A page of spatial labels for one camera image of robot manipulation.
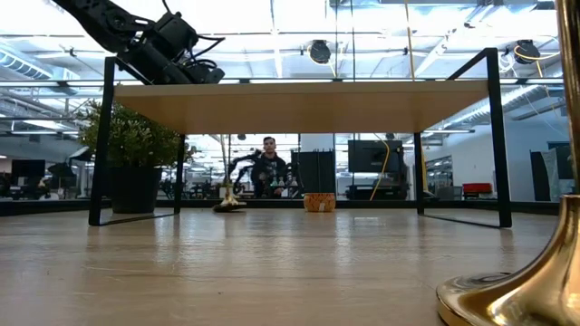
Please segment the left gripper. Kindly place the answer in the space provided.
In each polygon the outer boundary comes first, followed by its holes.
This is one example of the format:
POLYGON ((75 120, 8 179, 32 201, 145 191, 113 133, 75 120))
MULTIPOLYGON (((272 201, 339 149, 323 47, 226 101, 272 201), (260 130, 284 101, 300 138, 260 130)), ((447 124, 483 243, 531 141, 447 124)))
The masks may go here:
POLYGON ((218 84, 225 76, 225 72, 209 59, 188 60, 181 68, 194 84, 218 84))

